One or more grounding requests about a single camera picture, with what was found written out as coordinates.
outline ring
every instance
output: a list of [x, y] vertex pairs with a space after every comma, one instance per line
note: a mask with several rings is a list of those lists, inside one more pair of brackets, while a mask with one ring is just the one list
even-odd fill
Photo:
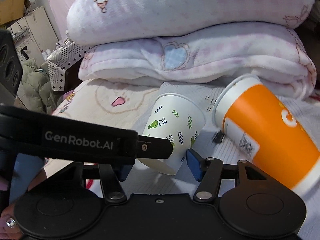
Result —
[[13, 218], [8, 218], [8, 220], [7, 220], [7, 226], [8, 226], [9, 228], [14, 228], [14, 227], [16, 226], [15, 220], [14, 220]]

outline white label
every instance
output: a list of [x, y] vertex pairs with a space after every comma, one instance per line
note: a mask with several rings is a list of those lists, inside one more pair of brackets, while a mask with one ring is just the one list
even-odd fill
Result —
[[224, 122], [224, 133], [240, 150], [251, 158], [253, 158], [260, 149], [260, 145], [228, 117]]

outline orange paper cup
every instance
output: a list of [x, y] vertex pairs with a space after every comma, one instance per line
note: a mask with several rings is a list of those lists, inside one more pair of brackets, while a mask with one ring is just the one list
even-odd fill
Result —
[[318, 182], [319, 150], [257, 76], [233, 80], [216, 100], [212, 121], [252, 163], [299, 196]]

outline black speaker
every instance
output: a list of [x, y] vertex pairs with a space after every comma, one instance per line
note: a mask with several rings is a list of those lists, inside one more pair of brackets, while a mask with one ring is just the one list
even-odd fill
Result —
[[13, 105], [22, 72], [11, 33], [0, 30], [0, 103]]

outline jacket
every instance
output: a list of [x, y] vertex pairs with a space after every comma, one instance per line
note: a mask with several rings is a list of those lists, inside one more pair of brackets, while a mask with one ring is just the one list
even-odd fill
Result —
[[36, 59], [28, 59], [22, 65], [21, 84], [28, 98], [31, 111], [51, 114], [56, 108], [49, 76], [39, 70]]

